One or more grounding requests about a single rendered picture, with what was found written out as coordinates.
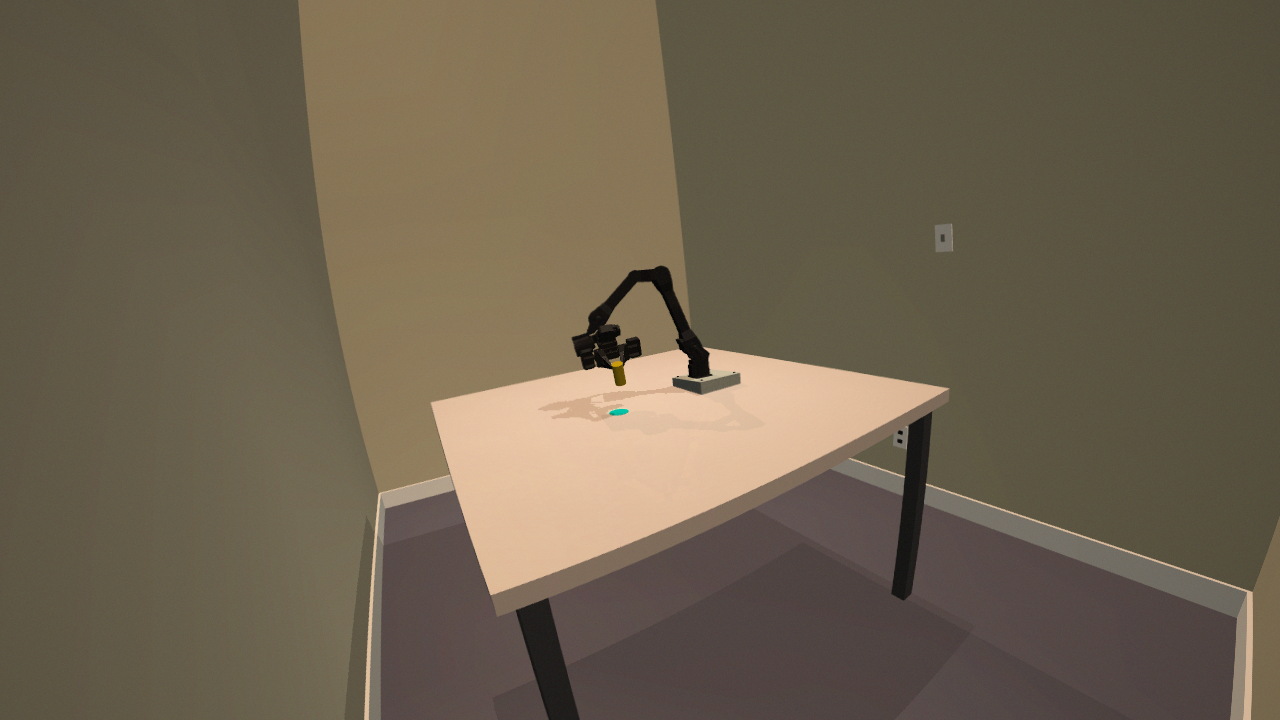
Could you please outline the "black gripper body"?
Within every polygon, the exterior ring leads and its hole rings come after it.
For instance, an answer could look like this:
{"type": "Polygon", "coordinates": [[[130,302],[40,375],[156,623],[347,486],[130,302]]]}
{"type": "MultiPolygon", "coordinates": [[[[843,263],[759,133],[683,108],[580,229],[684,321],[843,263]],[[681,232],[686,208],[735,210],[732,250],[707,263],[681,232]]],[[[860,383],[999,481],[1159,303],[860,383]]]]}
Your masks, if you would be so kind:
{"type": "MultiPolygon", "coordinates": [[[[639,356],[643,355],[640,340],[637,337],[632,337],[632,338],[626,340],[626,345],[628,345],[628,357],[639,357],[639,356]]],[[[602,348],[604,348],[604,352],[605,352],[605,356],[608,357],[608,360],[614,359],[614,357],[620,357],[620,348],[618,348],[617,345],[614,345],[614,342],[603,343],[600,348],[598,347],[595,350],[593,350],[593,348],[581,350],[580,351],[580,357],[581,357],[581,363],[582,363],[582,369],[584,370],[589,370],[589,369],[595,368],[594,360],[596,361],[596,359],[595,359],[595,354],[593,354],[593,351],[595,352],[596,350],[602,350],[602,348]]]]}

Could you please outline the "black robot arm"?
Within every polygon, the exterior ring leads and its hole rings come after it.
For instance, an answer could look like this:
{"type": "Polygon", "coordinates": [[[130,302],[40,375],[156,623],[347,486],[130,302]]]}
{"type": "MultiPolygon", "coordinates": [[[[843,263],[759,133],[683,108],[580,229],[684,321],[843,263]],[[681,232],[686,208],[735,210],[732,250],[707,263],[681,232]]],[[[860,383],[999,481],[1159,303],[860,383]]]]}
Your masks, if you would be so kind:
{"type": "Polygon", "coordinates": [[[684,310],[678,304],[678,299],[673,290],[673,281],[667,266],[657,266],[654,269],[634,270],[628,273],[618,288],[589,314],[588,332],[571,337],[577,357],[580,356],[581,350],[596,348],[595,343],[599,348],[603,343],[608,342],[614,342],[614,345],[617,345],[616,337],[620,336],[620,325],[605,325],[605,322],[609,319],[616,305],[620,304],[625,295],[628,293],[628,290],[634,288],[634,284],[637,282],[652,282],[662,293],[678,331],[678,340],[676,340],[678,350],[687,354],[690,359],[689,377],[699,379],[712,375],[709,364],[710,352],[708,352],[707,348],[703,348],[700,340],[690,328],[689,322],[684,315],[684,310]]]}

